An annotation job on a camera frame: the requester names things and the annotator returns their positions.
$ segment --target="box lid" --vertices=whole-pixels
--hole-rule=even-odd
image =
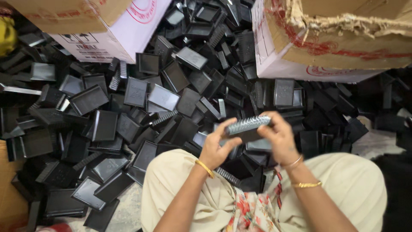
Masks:
[[[132,0],[7,0],[47,33],[104,32],[124,13]]]

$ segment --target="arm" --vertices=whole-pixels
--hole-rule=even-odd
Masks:
[[[272,144],[274,160],[287,167],[299,158],[291,126],[277,112],[264,113],[272,118],[273,127],[261,126],[258,133]],[[293,184],[317,183],[318,180],[304,163],[286,168]],[[316,232],[357,232],[321,186],[294,188],[295,193]]]
[[[242,143],[240,138],[233,138],[221,147],[225,127],[236,122],[236,118],[229,119],[220,124],[215,132],[209,134],[203,145],[199,160],[210,170],[220,166],[229,152]],[[156,225],[155,232],[186,232],[189,231],[193,220],[194,210],[199,200],[200,191],[209,173],[202,166],[195,164],[190,171],[185,183],[167,207],[164,215]]]

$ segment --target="cardboard box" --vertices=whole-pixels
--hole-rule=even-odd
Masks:
[[[6,142],[0,140],[0,231],[23,231],[28,219],[28,203],[11,184],[24,161],[9,162]]]
[[[308,66],[283,59],[293,46],[289,43],[276,52],[264,14],[264,0],[256,0],[252,10],[255,34],[255,55],[257,75],[260,78],[294,78],[299,80],[332,81],[356,83],[372,77],[384,70],[331,69]]]
[[[171,0],[8,0],[82,62],[132,64]]]
[[[282,60],[306,67],[399,68],[412,62],[411,5],[411,0],[257,0],[253,30],[256,42],[264,33]],[[256,48],[270,56],[271,50],[262,49]]]

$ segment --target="floral fabric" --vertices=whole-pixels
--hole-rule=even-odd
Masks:
[[[277,173],[275,176],[279,183],[270,190],[256,194],[254,192],[243,192],[234,187],[236,194],[236,201],[234,206],[234,213],[229,221],[227,227],[223,230],[225,232],[279,232],[280,226],[276,219],[277,210],[273,207],[277,205],[280,210],[282,207],[280,193],[282,192],[282,185],[280,181],[282,176]]]

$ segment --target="thin bangle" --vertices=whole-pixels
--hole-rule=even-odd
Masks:
[[[196,160],[195,163],[199,164],[200,166],[202,166],[208,173],[210,178],[214,179],[215,178],[215,174],[208,168],[206,167],[206,165],[204,163],[202,163],[202,161],[200,160]]]
[[[294,169],[294,168],[296,168],[296,167],[300,164],[299,161],[301,161],[301,160],[302,160],[302,162],[303,162],[303,155],[300,155],[299,158],[298,158],[295,162],[293,162],[293,163],[291,163],[291,164],[288,164],[288,165],[286,165],[286,166],[283,166],[283,165],[282,165],[282,167],[283,167],[284,169],[287,169],[287,168],[292,168],[292,169]]]

